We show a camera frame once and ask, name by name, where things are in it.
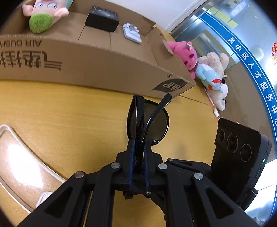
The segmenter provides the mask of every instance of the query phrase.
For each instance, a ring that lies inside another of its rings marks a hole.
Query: blue sign
[[[208,13],[204,13],[200,19],[215,31],[241,60],[250,77],[253,79],[256,89],[262,97],[274,136],[277,153],[277,96],[266,74],[258,61],[248,48],[221,22]],[[277,209],[277,186],[272,213]]]

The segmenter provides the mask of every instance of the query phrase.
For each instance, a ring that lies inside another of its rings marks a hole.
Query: green fuzzy plush
[[[31,16],[29,27],[33,33],[38,34],[49,29],[52,26],[52,23],[53,18],[49,14],[38,13]]]

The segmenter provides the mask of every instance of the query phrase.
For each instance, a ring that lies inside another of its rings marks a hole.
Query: yellow sticky note
[[[238,26],[238,24],[234,21],[234,20],[230,20],[227,25],[229,27],[231,27],[232,29],[234,29],[236,26]]]
[[[215,7],[212,7],[209,11],[210,11],[211,13],[215,14],[215,13],[217,13],[218,9],[215,8]]]
[[[227,15],[225,15],[223,12],[218,11],[215,16],[219,19],[221,19],[224,23],[227,23],[231,18]]]

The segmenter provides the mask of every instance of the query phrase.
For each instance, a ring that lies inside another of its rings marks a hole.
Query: stuffed animal
[[[207,89],[223,92],[221,89],[222,78],[210,66],[198,63],[195,74]]]
[[[207,56],[201,56],[198,58],[198,63],[206,64],[213,68],[215,72],[222,78],[225,69],[229,64],[229,57],[225,53],[221,53],[219,56],[210,52]]]
[[[176,54],[182,62],[185,64],[186,68],[189,70],[190,75],[195,79],[195,70],[197,68],[197,54],[193,48],[191,42],[167,42],[167,45]]]
[[[30,17],[29,28],[37,34],[50,28],[60,18],[69,14],[73,0],[37,0],[32,5],[23,5],[23,14]]]
[[[209,97],[215,104],[216,108],[218,108],[220,111],[223,111],[226,109],[226,96],[228,94],[228,86],[225,82],[225,80],[222,80],[222,85],[221,85],[222,92],[218,90],[207,90]]]

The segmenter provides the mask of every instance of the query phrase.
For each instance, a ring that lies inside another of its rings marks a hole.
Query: silver bolt
[[[162,170],[165,170],[165,169],[168,168],[168,166],[167,166],[167,164],[165,164],[165,163],[161,163],[161,164],[158,165],[158,168],[159,168],[159,169],[162,169]]]
[[[194,173],[194,177],[197,179],[197,180],[201,180],[203,178],[203,174],[201,173]]]
[[[121,165],[119,164],[119,163],[117,163],[117,162],[113,162],[112,164],[111,164],[111,168],[113,168],[113,169],[117,169],[117,168],[119,168]]]
[[[85,175],[85,173],[82,172],[82,171],[76,172],[76,173],[74,174],[74,176],[75,176],[76,178],[82,178],[84,175]]]

